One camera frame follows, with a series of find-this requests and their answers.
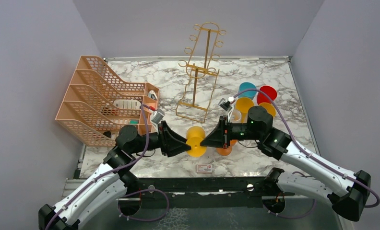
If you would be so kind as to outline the yellow wine glass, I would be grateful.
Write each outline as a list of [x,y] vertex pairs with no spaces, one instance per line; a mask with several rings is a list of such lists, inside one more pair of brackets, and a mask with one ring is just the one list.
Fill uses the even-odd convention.
[[241,113],[241,123],[245,121],[249,109],[253,106],[254,102],[248,97],[241,97],[237,99],[235,109]]
[[272,117],[276,116],[276,109],[271,103],[263,102],[259,106],[263,107]]
[[201,142],[204,140],[206,134],[202,127],[192,126],[186,133],[186,144],[190,146],[190,150],[186,153],[191,157],[201,157],[207,150],[207,147],[201,146]]

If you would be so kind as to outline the red wine glass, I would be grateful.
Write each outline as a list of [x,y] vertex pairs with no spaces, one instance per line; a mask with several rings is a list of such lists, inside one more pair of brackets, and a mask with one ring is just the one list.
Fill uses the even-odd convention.
[[260,87],[259,90],[260,91],[258,92],[257,99],[256,99],[257,104],[261,104],[261,103],[271,104],[271,100],[274,101],[276,97],[278,96],[276,89],[268,85]]

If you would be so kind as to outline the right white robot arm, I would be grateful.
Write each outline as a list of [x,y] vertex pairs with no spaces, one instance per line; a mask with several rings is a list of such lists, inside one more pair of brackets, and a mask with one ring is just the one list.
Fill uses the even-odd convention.
[[353,172],[304,148],[289,134],[273,127],[273,116],[261,106],[248,110],[246,123],[230,123],[220,116],[215,129],[200,143],[204,147],[225,148],[232,140],[256,140],[266,156],[291,164],[312,176],[299,178],[281,169],[272,169],[263,182],[266,193],[295,193],[322,201],[350,221],[359,221],[366,202],[371,176],[364,170]]

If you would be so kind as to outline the orange wine glass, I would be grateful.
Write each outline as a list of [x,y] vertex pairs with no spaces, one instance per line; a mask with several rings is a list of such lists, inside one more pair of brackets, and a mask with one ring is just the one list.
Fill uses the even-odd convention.
[[221,156],[228,156],[231,154],[232,148],[235,144],[237,144],[237,142],[238,142],[237,140],[231,140],[229,146],[226,149],[216,148],[216,152]]

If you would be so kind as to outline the clear wine glass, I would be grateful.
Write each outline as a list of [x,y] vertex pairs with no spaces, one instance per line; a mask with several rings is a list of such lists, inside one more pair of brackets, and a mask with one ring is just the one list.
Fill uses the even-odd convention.
[[242,122],[242,113],[236,109],[233,110],[231,118],[231,123],[241,123]]

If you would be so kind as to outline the blue wine glass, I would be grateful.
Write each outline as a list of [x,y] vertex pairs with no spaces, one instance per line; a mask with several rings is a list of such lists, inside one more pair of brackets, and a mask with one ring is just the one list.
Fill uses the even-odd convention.
[[251,82],[243,82],[238,88],[238,98],[246,97],[253,100],[256,96],[256,85]]

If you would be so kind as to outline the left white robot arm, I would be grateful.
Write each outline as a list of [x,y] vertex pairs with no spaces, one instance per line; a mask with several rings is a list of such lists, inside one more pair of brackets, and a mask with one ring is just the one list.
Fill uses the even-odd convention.
[[40,230],[79,230],[117,198],[133,196],[139,191],[138,178],[130,172],[137,159],[135,153],[160,149],[168,157],[191,150],[187,139],[162,121],[157,132],[139,135],[133,125],[125,125],[116,137],[116,145],[103,163],[66,198],[38,212]]

